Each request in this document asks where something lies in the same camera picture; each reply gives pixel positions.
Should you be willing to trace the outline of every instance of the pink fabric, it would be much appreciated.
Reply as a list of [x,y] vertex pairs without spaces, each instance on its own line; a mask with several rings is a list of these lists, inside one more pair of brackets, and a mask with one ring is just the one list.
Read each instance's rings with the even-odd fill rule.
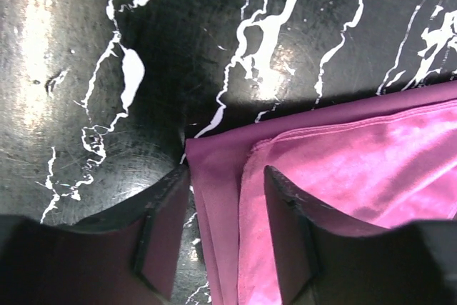
[[[455,81],[265,121],[217,136],[189,139],[186,154],[213,304],[243,304],[238,302],[238,215],[243,216],[243,212],[238,212],[238,203],[243,168],[257,142],[288,130],[389,116],[451,99],[457,99]],[[342,143],[338,139],[334,148]]]
[[452,219],[457,212],[457,101],[295,129],[257,143],[241,182],[240,304],[282,304],[261,187],[267,165],[316,198],[377,226]]

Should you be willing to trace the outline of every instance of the pink towel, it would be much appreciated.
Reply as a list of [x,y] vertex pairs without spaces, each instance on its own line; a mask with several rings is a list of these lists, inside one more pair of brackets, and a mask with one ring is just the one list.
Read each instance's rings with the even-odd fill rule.
[[[292,160],[288,162],[285,157],[286,153],[283,154],[285,151],[290,152],[290,146],[287,147],[287,145],[294,139],[303,140],[299,146],[306,150],[306,156],[310,156],[311,159],[308,161],[306,156],[302,155],[299,163],[305,162],[307,168],[312,167],[313,173],[318,171],[316,176],[324,179],[324,181],[319,181],[319,179],[311,178],[308,180],[311,184],[301,184],[300,182],[297,184],[306,187],[307,191],[311,191],[309,187],[314,186],[313,192],[317,192],[314,194],[330,204],[331,201],[325,196],[328,195],[328,191],[332,190],[335,192],[333,193],[334,199],[339,203],[337,207],[353,216],[384,226],[399,223],[387,219],[395,216],[383,216],[388,212],[400,213],[399,216],[403,217],[403,221],[416,218],[418,213],[416,207],[414,207],[415,212],[411,213],[411,207],[402,206],[402,204],[406,204],[403,198],[392,196],[394,194],[392,191],[397,186],[404,185],[409,188],[400,190],[401,194],[415,205],[422,206],[422,209],[428,212],[424,215],[426,218],[432,216],[445,218],[452,215],[452,206],[455,204],[455,202],[451,203],[452,196],[447,199],[435,197],[436,192],[433,191],[433,189],[441,189],[443,185],[448,185],[447,178],[453,177],[452,152],[444,149],[446,145],[444,142],[452,143],[450,132],[452,132],[454,124],[451,119],[454,116],[453,102],[447,102],[452,99],[457,99],[457,82],[364,99],[265,121],[217,136],[188,140],[186,153],[195,189],[201,240],[213,304],[280,304],[278,303],[277,281],[275,286],[276,274],[274,273],[271,244],[264,246],[264,242],[268,242],[269,232],[262,203],[264,201],[263,181],[258,181],[257,171],[262,170],[265,163],[273,164],[292,181],[297,182],[296,175],[299,173],[293,171],[293,166],[299,168],[299,165]],[[433,108],[430,106],[432,104],[437,104],[437,107]],[[440,116],[435,119],[433,119],[434,109],[440,113]],[[438,109],[444,112],[449,110],[452,114],[444,115]],[[397,119],[402,121],[400,131],[398,128],[396,129],[395,125]],[[437,129],[441,127],[440,123],[443,124],[442,134],[440,134],[441,129]],[[418,125],[420,130],[427,127],[426,135],[420,135],[416,129]],[[307,131],[300,130],[300,128],[314,129]],[[409,141],[402,140],[402,137],[408,135],[411,135]],[[392,137],[396,137],[397,140],[391,142]],[[273,141],[261,142],[255,146],[260,141],[273,138],[275,138]],[[327,144],[326,148],[315,143],[309,146],[314,139],[318,140],[318,144]],[[364,150],[368,148],[368,143],[374,149],[373,151]],[[380,147],[387,147],[389,143],[393,143],[393,148],[387,149],[385,154],[381,153]],[[398,150],[395,149],[395,144],[408,147],[404,151],[405,154],[401,154],[403,158],[398,161],[397,159],[392,160],[391,155],[387,153],[388,151],[395,153]],[[417,162],[422,161],[422,144],[428,144],[436,154],[441,152],[448,154],[443,157],[436,168],[431,164]],[[379,156],[384,158],[383,164],[378,161]],[[287,170],[276,161],[285,162]],[[385,161],[392,163],[391,169]],[[357,168],[353,168],[353,164],[358,164]],[[336,169],[336,166],[340,167],[338,169],[340,179],[332,179],[328,166],[331,166],[333,170]],[[344,166],[351,166],[352,171],[345,175]],[[375,168],[379,168],[379,166],[383,167],[382,170],[375,171]],[[323,168],[326,169],[327,177],[323,176],[325,174],[322,172]],[[355,171],[358,173],[356,177],[353,177]],[[341,188],[342,177],[344,177],[343,188]],[[329,186],[335,184],[339,186],[336,189]],[[349,191],[352,190],[351,185],[358,187],[353,189],[354,193]],[[427,192],[433,194],[434,199],[438,199],[440,204],[446,203],[448,207],[440,212],[422,204],[421,202],[426,199],[426,196],[422,197],[421,193],[421,196],[416,199],[416,189],[428,190]],[[348,195],[352,195],[352,197],[346,199],[345,197]],[[347,204],[355,198],[357,202],[353,203],[353,206],[348,206]]]
[[257,143],[241,182],[240,304],[282,304],[261,187],[266,165],[334,208],[377,226],[452,219],[457,212],[457,101],[290,130]]

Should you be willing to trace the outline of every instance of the dark plastic part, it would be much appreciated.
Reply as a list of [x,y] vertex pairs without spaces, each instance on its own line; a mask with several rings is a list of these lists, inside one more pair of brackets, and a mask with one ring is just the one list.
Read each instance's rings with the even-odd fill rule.
[[383,229],[323,203],[269,166],[265,192],[284,304],[457,304],[457,222]]
[[0,216],[0,304],[167,304],[188,195],[180,166],[74,226]]

